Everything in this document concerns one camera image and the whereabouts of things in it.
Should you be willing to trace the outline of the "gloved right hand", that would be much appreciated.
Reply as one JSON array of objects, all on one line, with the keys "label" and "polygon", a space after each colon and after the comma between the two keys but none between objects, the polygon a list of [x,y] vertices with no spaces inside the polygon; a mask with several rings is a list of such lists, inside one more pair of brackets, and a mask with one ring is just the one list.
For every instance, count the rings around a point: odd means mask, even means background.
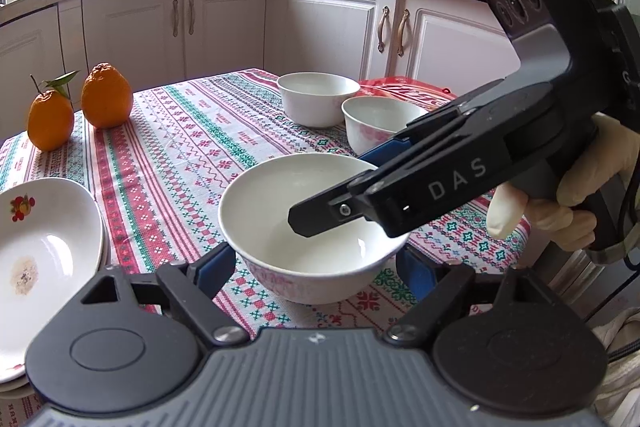
[{"label": "gloved right hand", "polygon": [[533,199],[509,182],[495,189],[486,216],[490,236],[505,239],[526,218],[563,251],[578,251],[594,242],[596,216],[575,207],[616,174],[630,181],[639,154],[639,135],[605,115],[598,114],[593,121],[599,135],[564,174],[555,199]]}]

